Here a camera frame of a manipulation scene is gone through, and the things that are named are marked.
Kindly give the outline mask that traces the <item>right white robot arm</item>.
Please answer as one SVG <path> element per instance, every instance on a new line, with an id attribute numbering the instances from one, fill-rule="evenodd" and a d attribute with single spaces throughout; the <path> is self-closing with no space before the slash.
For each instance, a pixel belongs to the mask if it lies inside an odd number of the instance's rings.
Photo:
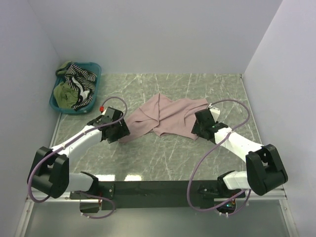
<path id="1" fill-rule="evenodd" d="M 214 110 L 204 109 L 195 113 L 196 121 L 192 134 L 223 147 L 239 157 L 245 164 L 245 171 L 229 171 L 216 181 L 217 193 L 228 197 L 234 190 L 252 190 L 262 196 L 285 184 L 288 175 L 277 148 L 262 145 L 234 132 L 222 122 L 215 120 Z"/>

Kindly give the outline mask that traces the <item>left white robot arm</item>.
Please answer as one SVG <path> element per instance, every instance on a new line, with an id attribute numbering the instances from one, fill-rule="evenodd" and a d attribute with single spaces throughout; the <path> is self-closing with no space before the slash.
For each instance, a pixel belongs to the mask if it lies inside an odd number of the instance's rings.
<path id="1" fill-rule="evenodd" d="M 116 142 L 130 134 L 124 121 L 126 112 L 108 107 L 101 115 L 91 120 L 76 135 L 51 148 L 37 150 L 27 179 L 29 197 L 36 189 L 48 198 L 58 198 L 65 192 L 82 192 L 94 198 L 99 192 L 99 179 L 90 173 L 70 172 L 70 162 L 90 147 L 102 142 Z"/>

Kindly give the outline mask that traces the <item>black white striped tank top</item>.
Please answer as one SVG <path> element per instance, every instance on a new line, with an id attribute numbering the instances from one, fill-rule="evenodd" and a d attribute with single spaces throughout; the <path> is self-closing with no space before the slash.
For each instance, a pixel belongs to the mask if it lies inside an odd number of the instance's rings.
<path id="1" fill-rule="evenodd" d="M 96 89 L 97 75 L 89 70 L 79 67 L 77 64 L 71 63 L 65 73 L 66 82 L 77 92 L 78 100 L 72 106 L 77 111 L 88 106 L 92 100 Z"/>

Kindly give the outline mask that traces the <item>aluminium rail frame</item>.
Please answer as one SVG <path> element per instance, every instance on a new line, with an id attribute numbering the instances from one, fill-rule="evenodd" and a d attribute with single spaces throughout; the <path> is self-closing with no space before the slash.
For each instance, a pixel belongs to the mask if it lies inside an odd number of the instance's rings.
<path id="1" fill-rule="evenodd" d="M 42 203 L 69 192 L 69 185 L 74 183 L 69 173 L 70 158 L 77 155 L 71 149 L 79 146 L 80 140 L 88 133 L 85 128 L 59 145 L 37 150 L 27 179 L 28 200 Z"/>

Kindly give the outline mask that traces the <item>green tank top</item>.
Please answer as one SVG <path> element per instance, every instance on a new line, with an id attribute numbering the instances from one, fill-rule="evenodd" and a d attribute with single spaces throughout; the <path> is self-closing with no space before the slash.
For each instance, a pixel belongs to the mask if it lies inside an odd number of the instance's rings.
<path id="1" fill-rule="evenodd" d="M 54 88 L 53 95 L 57 102 L 57 105 L 61 109 L 72 109 L 72 106 L 77 102 L 77 92 L 75 89 L 66 82 L 65 73 L 71 65 L 71 61 L 66 61 L 59 69 L 55 72 L 58 78 L 62 81 Z"/>

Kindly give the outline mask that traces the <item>black base beam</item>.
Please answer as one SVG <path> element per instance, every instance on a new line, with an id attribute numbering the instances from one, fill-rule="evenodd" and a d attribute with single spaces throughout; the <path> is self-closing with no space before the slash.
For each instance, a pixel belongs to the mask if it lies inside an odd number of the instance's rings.
<path id="1" fill-rule="evenodd" d="M 229 190 L 220 181 L 102 181 L 91 193 L 70 194 L 84 213 L 127 208 L 192 207 L 199 212 L 220 209 L 233 213 L 245 192 Z"/>

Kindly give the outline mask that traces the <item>pink tank top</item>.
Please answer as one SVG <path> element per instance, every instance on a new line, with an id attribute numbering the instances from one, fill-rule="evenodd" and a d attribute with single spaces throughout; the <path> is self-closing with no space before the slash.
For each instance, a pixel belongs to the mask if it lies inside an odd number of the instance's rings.
<path id="1" fill-rule="evenodd" d="M 159 137 L 175 134 L 196 140 L 198 137 L 192 134 L 195 113 L 207 106 L 205 98 L 172 101 L 160 93 L 156 94 L 125 119 L 130 135 L 119 139 L 119 142 L 127 143 L 150 132 Z"/>

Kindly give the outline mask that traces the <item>teal plastic basket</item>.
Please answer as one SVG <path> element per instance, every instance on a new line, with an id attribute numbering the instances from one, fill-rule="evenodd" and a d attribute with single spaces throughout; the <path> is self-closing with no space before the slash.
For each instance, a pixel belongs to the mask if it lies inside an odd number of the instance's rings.
<path id="1" fill-rule="evenodd" d="M 56 72 L 51 93 L 51 108 L 63 114 L 84 114 L 92 110 L 101 79 L 96 63 L 67 61 Z"/>

